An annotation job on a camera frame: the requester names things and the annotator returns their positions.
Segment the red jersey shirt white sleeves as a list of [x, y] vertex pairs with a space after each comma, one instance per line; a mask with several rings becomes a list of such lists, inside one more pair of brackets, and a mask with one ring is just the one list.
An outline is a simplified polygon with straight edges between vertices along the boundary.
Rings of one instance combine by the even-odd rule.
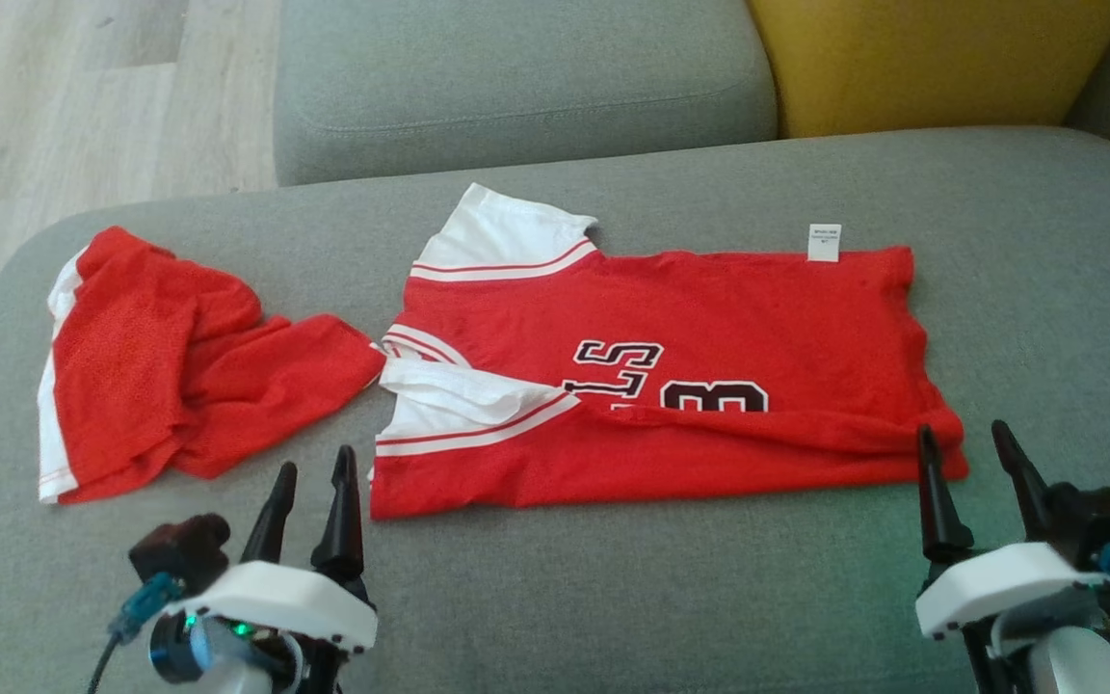
[[921, 429], [967, 477], [911, 249], [625, 257], [595, 225], [472, 184], [428, 238], [382, 338], [371, 517], [907, 483]]

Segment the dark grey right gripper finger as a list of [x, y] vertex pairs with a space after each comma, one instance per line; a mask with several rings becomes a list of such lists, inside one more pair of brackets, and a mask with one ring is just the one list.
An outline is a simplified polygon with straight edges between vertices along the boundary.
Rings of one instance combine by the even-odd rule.
[[959, 563], [972, 556], [973, 533], [959, 517], [944, 477], [944, 454], [929, 425], [917, 431], [919, 453], [919, 510], [922, 556], [930, 563]]
[[1017, 506], [1020, 510], [1025, 540], [1047, 541], [1051, 537], [1051, 517], [1045, 506], [1048, 485], [1035, 463], [1018, 443], [1015, 432], [1003, 420], [991, 423], [992, 444], [1005, 473], [1012, 480]]

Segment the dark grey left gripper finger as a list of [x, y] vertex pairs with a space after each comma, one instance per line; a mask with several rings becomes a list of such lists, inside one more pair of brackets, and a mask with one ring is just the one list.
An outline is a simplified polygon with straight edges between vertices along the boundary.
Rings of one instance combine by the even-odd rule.
[[255, 520], [248, 543], [242, 552], [242, 563], [263, 561], [278, 564], [283, 546], [283, 533], [291, 513], [297, 487], [295, 462], [283, 462], [278, 479]]
[[364, 545], [359, 496], [357, 456], [344, 444], [336, 452], [331, 476], [333, 501], [312, 567], [334, 581], [357, 581], [364, 573]]

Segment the large grey sofa chaise seat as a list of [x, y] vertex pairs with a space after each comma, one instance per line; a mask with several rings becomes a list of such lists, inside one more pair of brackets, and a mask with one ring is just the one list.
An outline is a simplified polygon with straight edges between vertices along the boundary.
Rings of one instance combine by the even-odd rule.
[[[598, 217], [609, 254], [912, 247], [928, 369], [967, 426], [953, 496], [979, 545], [1021, 536], [990, 425], [1048, 480], [1110, 485], [1110, 142], [1043, 128], [916, 130], [595, 161], [374, 177], [69, 217], [0, 274], [0, 694], [84, 691], [137, 589], [127, 550], [216, 511], [242, 544], [278, 466], [301, 466], [285, 557], [320, 539], [336, 447], [367, 466], [379, 389], [232, 473], [159, 479], [74, 507], [37, 500], [36, 395], [59, 268], [105, 227], [238, 274], [270, 310], [336, 312], [380, 335], [410, 263], [471, 183]], [[960, 640], [922, 638], [912, 485], [476, 510], [369, 523], [379, 646], [361, 694], [500, 691], [972, 691]]]

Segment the red mesh shorts white trim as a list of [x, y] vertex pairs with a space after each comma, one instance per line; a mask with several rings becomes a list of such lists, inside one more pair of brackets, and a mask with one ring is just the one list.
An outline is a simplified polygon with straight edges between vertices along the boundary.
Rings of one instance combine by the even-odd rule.
[[171, 470], [221, 477], [339, 412], [386, 363], [339, 316], [266, 315], [245, 281], [123, 227], [71, 257], [46, 303], [47, 505], [117, 497]]

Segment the large yellow sofa back cushion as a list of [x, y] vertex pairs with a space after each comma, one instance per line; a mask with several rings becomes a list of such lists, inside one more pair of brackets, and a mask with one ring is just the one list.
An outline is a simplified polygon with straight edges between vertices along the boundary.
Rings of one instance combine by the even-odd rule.
[[1058, 124], [1110, 0], [748, 0], [787, 138]]

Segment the long grey sofa seat cushion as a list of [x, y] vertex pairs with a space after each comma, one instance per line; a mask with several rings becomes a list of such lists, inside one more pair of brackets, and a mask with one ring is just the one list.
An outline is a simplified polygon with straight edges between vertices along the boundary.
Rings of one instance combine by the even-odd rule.
[[779, 135], [745, 0], [283, 0], [278, 184]]

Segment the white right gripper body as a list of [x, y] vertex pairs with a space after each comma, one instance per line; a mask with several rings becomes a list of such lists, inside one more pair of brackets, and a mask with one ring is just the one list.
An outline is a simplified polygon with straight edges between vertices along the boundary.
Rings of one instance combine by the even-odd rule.
[[924, 637], [962, 637], [975, 694], [1110, 694], [1110, 642], [1097, 631], [1107, 584], [1021, 542], [944, 570], [914, 610]]

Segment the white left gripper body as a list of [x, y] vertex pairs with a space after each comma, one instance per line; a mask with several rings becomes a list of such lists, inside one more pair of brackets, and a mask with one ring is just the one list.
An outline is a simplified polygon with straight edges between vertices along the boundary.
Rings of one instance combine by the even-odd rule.
[[229, 569], [176, 615], [190, 652], [176, 680], [199, 694], [342, 694], [340, 668], [379, 633], [379, 612], [352, 590], [263, 561]]

